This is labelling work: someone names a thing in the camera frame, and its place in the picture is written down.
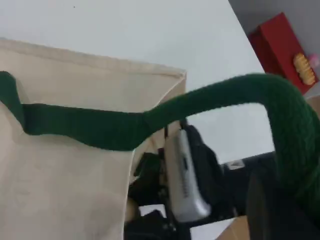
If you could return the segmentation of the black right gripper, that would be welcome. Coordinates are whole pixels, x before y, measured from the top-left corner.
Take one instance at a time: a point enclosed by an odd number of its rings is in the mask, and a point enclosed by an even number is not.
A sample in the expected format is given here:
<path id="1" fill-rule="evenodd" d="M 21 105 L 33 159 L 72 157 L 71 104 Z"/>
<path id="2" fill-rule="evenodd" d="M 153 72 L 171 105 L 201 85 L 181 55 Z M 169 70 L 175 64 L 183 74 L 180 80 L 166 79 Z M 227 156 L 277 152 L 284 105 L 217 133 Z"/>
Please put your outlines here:
<path id="1" fill-rule="evenodd" d="M 200 194 L 211 206 L 210 216 L 212 218 L 234 217 L 233 200 L 227 190 L 223 170 L 216 154 L 204 143 L 193 125 L 188 125 L 185 130 Z"/>

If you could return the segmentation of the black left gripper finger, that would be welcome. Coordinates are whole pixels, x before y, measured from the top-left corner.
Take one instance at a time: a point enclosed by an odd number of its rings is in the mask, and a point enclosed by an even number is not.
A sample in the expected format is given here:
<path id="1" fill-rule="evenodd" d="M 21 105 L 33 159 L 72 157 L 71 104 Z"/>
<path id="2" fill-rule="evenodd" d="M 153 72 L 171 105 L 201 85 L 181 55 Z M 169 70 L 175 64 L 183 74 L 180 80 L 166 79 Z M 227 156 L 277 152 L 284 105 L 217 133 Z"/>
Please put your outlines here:
<path id="1" fill-rule="evenodd" d="M 318 240 L 320 229 L 307 217 L 278 181 L 265 171 L 249 180 L 246 216 L 251 240 Z"/>

